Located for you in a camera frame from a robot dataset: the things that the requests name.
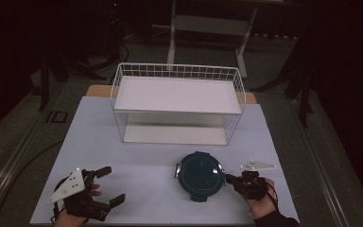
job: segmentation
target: floor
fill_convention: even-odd
[[[275,79],[294,44],[295,40],[282,38],[250,38],[244,54],[249,74],[244,80],[246,90]],[[124,45],[122,56],[129,55],[129,62],[166,62],[168,46],[163,42],[125,41]],[[236,66],[232,49],[194,44],[179,44],[175,63]],[[43,112],[38,111],[40,98],[29,95],[0,122],[0,177],[9,176],[1,187],[6,191],[0,192],[0,226],[30,226],[80,99],[90,85],[109,83],[114,71],[115,66],[97,72],[106,80],[80,75],[67,82],[51,79],[50,101]],[[299,100],[283,95],[286,86],[280,84],[255,96],[268,122],[301,226],[363,226],[363,188],[316,92],[310,94],[313,113],[307,115],[305,129],[298,120]],[[50,112],[68,116],[64,123],[52,123]],[[11,166],[10,160],[18,161],[17,165]]]

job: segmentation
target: cable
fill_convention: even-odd
[[[267,185],[272,188],[273,190],[273,194],[275,195],[275,198],[272,197],[272,195],[270,195],[270,193],[267,191],[267,196],[270,198],[270,200],[272,201],[273,205],[276,208],[276,211],[279,213],[279,205],[278,205],[278,194],[276,193],[275,188],[270,185],[270,183],[267,183]]]
[[[63,140],[60,140],[59,142],[49,146],[48,148],[43,149],[42,151],[40,151],[36,156],[34,156],[32,159],[30,159],[24,166],[22,169],[20,169],[20,171],[16,174],[16,176],[13,178],[12,184],[9,186],[7,193],[5,195],[5,197],[2,199],[1,203],[0,203],[0,213],[2,211],[2,208],[4,207],[5,201],[8,198],[9,192],[11,190],[11,188],[15,185],[16,181],[19,179],[19,177],[22,175],[23,171],[26,170],[26,168],[32,163],[34,162],[38,157],[40,157],[42,154],[44,154],[45,152],[47,152],[48,150],[54,148],[55,146],[59,145],[63,143]]]
[[[170,31],[170,28],[167,28],[167,29],[165,29],[163,31],[160,31],[160,32],[156,33],[156,34],[153,34],[153,35],[151,35],[150,38],[154,38],[154,37],[160,36],[162,34],[165,34],[167,31]],[[123,40],[128,41],[128,42],[135,42],[135,43],[140,43],[140,42],[145,41],[145,39],[139,39],[139,40],[129,39],[129,38],[131,38],[131,37],[133,37],[135,35],[138,35],[138,32],[134,32],[134,33],[132,33],[130,35],[127,35],[127,36],[123,37]]]
[[[54,218],[57,218],[57,217],[59,216],[59,214],[60,214],[61,212],[63,212],[63,211],[64,211],[64,208],[65,208],[65,207],[61,208],[61,210],[58,212],[58,214],[57,214],[57,215],[54,215],[54,216],[52,216],[52,217],[51,217],[51,222],[52,222],[52,224],[55,224],[55,220],[54,220]]]
[[[120,45],[123,46],[123,47],[125,47],[125,49],[126,49],[126,57],[125,57],[125,59],[122,60],[122,62],[127,62],[128,61],[128,58],[129,58],[129,52],[130,51],[129,51],[128,47],[125,46],[123,43],[121,43]]]

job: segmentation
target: black cable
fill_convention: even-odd
[[[156,34],[153,34],[153,35],[150,36],[150,38],[154,38],[154,37],[160,36],[162,34],[165,34],[168,31],[170,31],[170,28],[167,28],[165,30],[162,30],[162,31],[160,31],[160,32],[158,32]],[[123,37],[122,40],[127,41],[127,42],[133,42],[133,43],[140,43],[140,42],[146,41],[146,39],[144,39],[144,38],[141,38],[139,40],[130,39],[130,37],[136,36],[138,34],[139,34],[138,32],[132,33],[130,35],[127,35],[127,36]]]
[[[278,194],[276,193],[276,190],[275,190],[275,188],[272,186],[272,185],[270,185],[270,183],[267,183],[268,184],[268,186],[270,187],[270,188],[272,188],[272,190],[273,190],[273,193],[275,194],[275,202],[276,202],[276,205],[278,204]]]
[[[278,202],[267,192],[268,197],[270,198],[270,200],[272,201],[273,205],[276,208],[276,211],[279,213],[279,206],[278,206]]]
[[[123,46],[126,49],[126,57],[125,57],[125,59],[123,59],[122,62],[127,62],[128,61],[128,58],[129,58],[129,52],[130,51],[129,51],[128,47],[125,46],[123,43],[121,43],[120,45]]]
[[[113,73],[113,75],[112,75],[111,79],[109,80],[108,85],[112,85],[113,80],[114,80],[114,77],[116,77],[116,72],[117,72],[117,70],[116,70],[116,71],[114,71],[114,73]]]
[[[1,203],[0,203],[0,213],[2,211],[2,208],[4,207],[5,201],[8,198],[9,192],[11,190],[11,188],[15,185],[16,181],[19,179],[20,175],[22,175],[23,171],[26,170],[26,168],[32,163],[34,162],[38,157],[40,157],[42,154],[44,154],[45,152],[47,152],[48,150],[52,149],[53,147],[59,145],[63,143],[63,140],[60,140],[59,142],[49,146],[48,148],[43,149],[42,151],[40,151],[36,156],[34,156],[32,159],[30,159],[24,166],[23,168],[16,174],[16,176],[13,178],[12,184],[9,186],[5,197],[2,199]]]
[[[57,215],[54,215],[51,217],[52,224],[55,224],[54,218],[57,218],[59,216],[59,214],[64,211],[64,209],[65,209],[65,207],[61,208],[61,210],[58,212]]]

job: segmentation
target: wooden edge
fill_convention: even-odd
[[[94,84],[88,88],[86,96],[104,96],[110,97],[112,91],[111,85]],[[247,104],[257,104],[256,98],[253,93],[246,93]]]

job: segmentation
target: human hand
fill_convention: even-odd
[[[275,196],[274,196],[275,195],[275,191],[274,191],[275,182],[268,178],[265,178],[265,181],[268,183],[268,193],[275,200]],[[249,206],[253,219],[262,218],[262,217],[276,211],[275,204],[273,203],[273,201],[269,197],[269,195],[265,195],[265,197],[259,201],[249,200],[243,196],[241,196],[241,198]]]
[[[91,185],[91,196],[100,196],[102,193],[100,191],[97,191],[97,189],[100,187],[99,184],[93,183]],[[62,207],[61,212],[58,215],[58,218],[56,219],[56,222],[54,224],[54,227],[79,227],[82,224],[85,223],[87,218],[84,217],[76,217],[69,215],[67,213],[66,207]]]

